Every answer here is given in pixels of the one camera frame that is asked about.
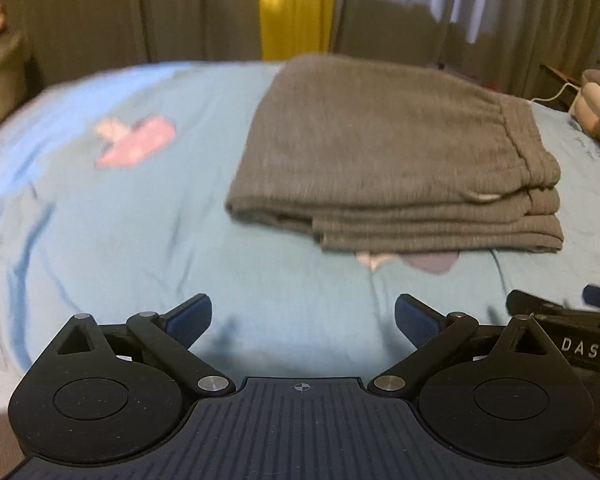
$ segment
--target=wooden furniture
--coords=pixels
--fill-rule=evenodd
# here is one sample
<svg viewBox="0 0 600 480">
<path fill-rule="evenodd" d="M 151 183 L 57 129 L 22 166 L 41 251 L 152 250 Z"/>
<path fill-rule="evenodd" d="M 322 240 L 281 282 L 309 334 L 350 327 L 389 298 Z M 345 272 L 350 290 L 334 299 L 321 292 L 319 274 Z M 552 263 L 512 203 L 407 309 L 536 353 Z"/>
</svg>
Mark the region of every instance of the wooden furniture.
<svg viewBox="0 0 600 480">
<path fill-rule="evenodd" d="M 549 99 L 556 95 L 565 83 L 571 83 L 578 88 L 580 87 L 580 82 L 578 80 L 545 63 L 541 63 L 534 97 Z M 560 110 L 561 112 L 568 112 L 577 94 L 577 90 L 567 86 L 558 98 L 550 102 L 543 102 L 542 104 L 549 108 Z"/>
</svg>

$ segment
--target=yellow curtain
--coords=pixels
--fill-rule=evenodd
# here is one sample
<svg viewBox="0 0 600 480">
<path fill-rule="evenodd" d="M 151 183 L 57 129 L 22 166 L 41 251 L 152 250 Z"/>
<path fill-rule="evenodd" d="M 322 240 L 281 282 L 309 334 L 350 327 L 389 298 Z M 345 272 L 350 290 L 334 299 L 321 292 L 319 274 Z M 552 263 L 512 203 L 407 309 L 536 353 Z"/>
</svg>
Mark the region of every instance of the yellow curtain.
<svg viewBox="0 0 600 480">
<path fill-rule="evenodd" d="M 285 60 L 329 49 L 334 0 L 258 0 L 262 58 Z"/>
</svg>

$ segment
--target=white curtain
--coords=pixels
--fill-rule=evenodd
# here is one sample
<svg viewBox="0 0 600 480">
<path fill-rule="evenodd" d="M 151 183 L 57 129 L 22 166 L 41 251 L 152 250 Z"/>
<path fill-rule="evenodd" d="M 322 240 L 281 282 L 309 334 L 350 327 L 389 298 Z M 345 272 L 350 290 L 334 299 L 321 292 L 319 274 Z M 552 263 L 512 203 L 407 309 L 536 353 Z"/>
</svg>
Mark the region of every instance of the white curtain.
<svg viewBox="0 0 600 480">
<path fill-rule="evenodd" d="M 578 76 L 600 0 L 337 0 L 332 50 L 408 64 L 449 64 L 528 96 L 541 62 Z"/>
</svg>

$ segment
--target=curtain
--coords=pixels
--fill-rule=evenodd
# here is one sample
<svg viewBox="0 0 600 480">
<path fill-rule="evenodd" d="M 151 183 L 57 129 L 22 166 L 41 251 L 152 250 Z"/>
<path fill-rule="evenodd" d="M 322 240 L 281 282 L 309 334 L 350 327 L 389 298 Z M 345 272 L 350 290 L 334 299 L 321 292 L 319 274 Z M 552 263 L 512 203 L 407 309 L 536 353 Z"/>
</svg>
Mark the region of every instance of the curtain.
<svg viewBox="0 0 600 480">
<path fill-rule="evenodd" d="M 542 62 L 579 76 L 600 26 L 600 0 L 336 0 L 334 52 L 448 64 L 530 97 Z"/>
<path fill-rule="evenodd" d="M 334 0 L 258 1 L 263 59 L 328 51 Z"/>
<path fill-rule="evenodd" d="M 26 35 L 33 93 L 147 62 L 260 59 L 258 0 L 0 2 Z"/>
<path fill-rule="evenodd" d="M 258 0 L 142 0 L 151 62 L 260 59 Z"/>
</svg>

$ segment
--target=black device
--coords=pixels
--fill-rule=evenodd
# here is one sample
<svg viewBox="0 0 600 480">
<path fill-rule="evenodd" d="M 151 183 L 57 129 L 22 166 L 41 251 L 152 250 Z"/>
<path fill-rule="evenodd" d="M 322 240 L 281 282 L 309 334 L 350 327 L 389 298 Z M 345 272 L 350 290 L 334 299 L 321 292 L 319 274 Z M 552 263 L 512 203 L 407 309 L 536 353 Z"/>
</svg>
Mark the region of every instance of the black device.
<svg viewBox="0 0 600 480">
<path fill-rule="evenodd" d="M 247 378 L 188 348 L 198 295 L 99 326 L 73 316 L 11 397 L 11 480 L 593 480 L 570 452 L 593 423 L 572 365 L 600 371 L 600 313 L 513 291 L 507 326 L 403 294 L 416 351 L 374 378 Z"/>
</svg>

